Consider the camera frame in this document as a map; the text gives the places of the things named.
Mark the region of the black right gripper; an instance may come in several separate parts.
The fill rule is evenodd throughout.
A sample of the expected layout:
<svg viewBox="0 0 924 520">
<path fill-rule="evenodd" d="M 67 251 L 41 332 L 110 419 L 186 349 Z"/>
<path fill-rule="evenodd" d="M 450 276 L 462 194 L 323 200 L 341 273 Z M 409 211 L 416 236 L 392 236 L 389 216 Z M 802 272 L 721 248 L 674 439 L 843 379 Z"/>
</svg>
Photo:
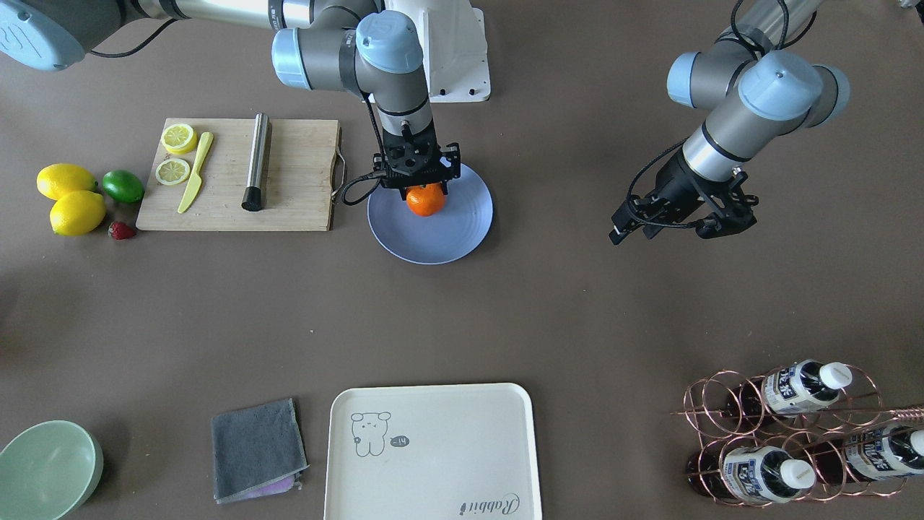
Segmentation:
<svg viewBox="0 0 924 520">
<path fill-rule="evenodd" d="M 448 182 L 460 177 L 460 146 L 440 146 L 435 125 L 412 133 L 404 124 L 397 133 L 383 132 L 383 151 L 374 155 L 374 173 L 380 185 L 400 194 L 415 186 L 437 185 L 448 194 Z"/>
</svg>

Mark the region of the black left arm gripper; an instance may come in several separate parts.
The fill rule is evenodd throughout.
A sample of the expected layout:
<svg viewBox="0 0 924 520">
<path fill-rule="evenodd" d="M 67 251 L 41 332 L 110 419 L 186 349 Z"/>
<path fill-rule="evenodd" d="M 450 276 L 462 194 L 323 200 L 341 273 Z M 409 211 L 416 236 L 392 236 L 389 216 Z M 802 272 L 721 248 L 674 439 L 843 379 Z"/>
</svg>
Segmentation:
<svg viewBox="0 0 924 520">
<path fill-rule="evenodd" d="M 653 239 L 664 228 L 693 228 L 702 239 L 742 233 L 756 223 L 753 207 L 756 195 L 744 194 L 741 185 L 748 174 L 733 175 L 729 181 L 709 181 L 694 173 L 682 152 L 675 152 L 655 177 L 655 186 L 644 196 L 634 194 L 638 178 L 662 152 L 633 178 L 624 203 L 611 216 L 610 241 L 615 246 L 642 228 Z"/>
</svg>

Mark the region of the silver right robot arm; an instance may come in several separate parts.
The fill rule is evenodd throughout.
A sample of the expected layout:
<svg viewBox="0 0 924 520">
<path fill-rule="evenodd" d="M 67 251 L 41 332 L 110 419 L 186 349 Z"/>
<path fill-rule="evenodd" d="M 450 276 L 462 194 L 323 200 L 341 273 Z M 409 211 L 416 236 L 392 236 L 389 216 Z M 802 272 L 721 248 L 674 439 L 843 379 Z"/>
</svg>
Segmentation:
<svg viewBox="0 0 924 520">
<path fill-rule="evenodd" d="M 50 72 L 82 61 L 135 20 L 270 27 L 284 85 L 367 102 L 380 122 L 372 171 L 379 186 L 403 196 L 429 184 L 446 191 L 460 175 L 458 145 L 437 139 L 415 23 L 383 1 L 4 1 L 1 17 L 2 51 Z"/>
</svg>

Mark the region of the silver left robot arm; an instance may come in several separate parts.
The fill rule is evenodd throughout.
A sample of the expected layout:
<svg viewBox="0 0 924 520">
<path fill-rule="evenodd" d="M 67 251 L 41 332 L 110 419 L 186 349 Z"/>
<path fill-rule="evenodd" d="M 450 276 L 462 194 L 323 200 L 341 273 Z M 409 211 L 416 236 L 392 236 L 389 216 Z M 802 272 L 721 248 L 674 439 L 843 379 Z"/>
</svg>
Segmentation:
<svg viewBox="0 0 924 520">
<path fill-rule="evenodd" d="M 693 228 L 702 239 L 742 233 L 756 223 L 758 198 L 745 194 L 744 165 L 775 137 L 818 127 L 842 112 L 850 84 L 841 70 L 789 52 L 818 1 L 757 1 L 706 52 L 674 60 L 666 89 L 676 103 L 704 108 L 699 128 L 661 154 L 653 190 L 628 191 L 611 217 L 613 244 L 638 228 L 653 239 L 664 228 Z"/>
</svg>

